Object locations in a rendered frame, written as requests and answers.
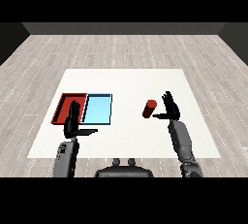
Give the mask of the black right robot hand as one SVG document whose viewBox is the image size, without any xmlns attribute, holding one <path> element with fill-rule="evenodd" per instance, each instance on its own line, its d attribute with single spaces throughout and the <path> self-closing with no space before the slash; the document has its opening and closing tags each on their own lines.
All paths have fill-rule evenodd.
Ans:
<svg viewBox="0 0 248 224">
<path fill-rule="evenodd" d="M 155 113 L 155 114 L 153 114 L 153 117 L 156 117 L 159 119 L 179 120 L 180 119 L 179 107 L 173 101 L 172 95 L 169 91 L 167 91 L 162 96 L 162 100 L 164 102 L 166 112 L 165 113 Z"/>
</svg>

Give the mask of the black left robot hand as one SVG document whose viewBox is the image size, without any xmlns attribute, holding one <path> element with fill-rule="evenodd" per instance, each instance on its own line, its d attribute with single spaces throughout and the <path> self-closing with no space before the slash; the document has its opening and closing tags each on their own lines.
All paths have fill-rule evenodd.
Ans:
<svg viewBox="0 0 248 224">
<path fill-rule="evenodd" d="M 89 136 L 97 132 L 97 129 L 79 129 L 78 117 L 79 117 L 80 104 L 74 100 L 69 109 L 69 115 L 64 123 L 64 136 L 66 139 L 70 139 L 77 136 Z"/>
</svg>

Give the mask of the red shallow open box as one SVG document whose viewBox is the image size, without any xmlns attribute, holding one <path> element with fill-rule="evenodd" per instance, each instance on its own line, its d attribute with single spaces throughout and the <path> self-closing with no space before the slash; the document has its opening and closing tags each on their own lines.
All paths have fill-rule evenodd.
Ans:
<svg viewBox="0 0 248 224">
<path fill-rule="evenodd" d="M 84 109 L 84 104 L 86 102 L 86 97 L 86 93 L 63 93 L 60 97 L 50 123 L 53 125 L 63 125 L 66 118 L 69 116 L 70 106 L 73 101 L 79 103 L 78 123 L 81 123 L 81 117 Z"/>
</svg>

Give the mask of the small red can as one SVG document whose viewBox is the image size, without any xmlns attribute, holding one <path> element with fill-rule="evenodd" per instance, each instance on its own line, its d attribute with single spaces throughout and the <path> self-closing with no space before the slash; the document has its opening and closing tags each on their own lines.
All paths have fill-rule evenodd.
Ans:
<svg viewBox="0 0 248 224">
<path fill-rule="evenodd" d="M 156 107 L 157 107 L 157 102 L 155 100 L 152 99 L 148 100 L 142 112 L 142 116 L 144 118 L 149 118 L 156 109 Z"/>
</svg>

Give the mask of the light blue shallow open box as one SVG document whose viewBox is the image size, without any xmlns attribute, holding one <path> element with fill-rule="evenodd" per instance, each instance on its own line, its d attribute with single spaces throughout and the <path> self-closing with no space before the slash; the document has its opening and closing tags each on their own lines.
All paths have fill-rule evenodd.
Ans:
<svg viewBox="0 0 248 224">
<path fill-rule="evenodd" d="M 90 93 L 83 107 L 82 125 L 110 125 L 112 95 Z"/>
</svg>

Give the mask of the dark grey robot body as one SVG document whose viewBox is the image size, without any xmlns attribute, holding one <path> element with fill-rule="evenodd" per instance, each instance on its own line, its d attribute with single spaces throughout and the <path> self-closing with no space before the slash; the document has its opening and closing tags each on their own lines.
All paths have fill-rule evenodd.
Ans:
<svg viewBox="0 0 248 224">
<path fill-rule="evenodd" d="M 98 170 L 95 177 L 153 177 L 150 170 L 138 167 L 134 158 L 128 159 L 127 166 L 120 165 L 120 159 L 114 158 L 112 165 Z"/>
</svg>

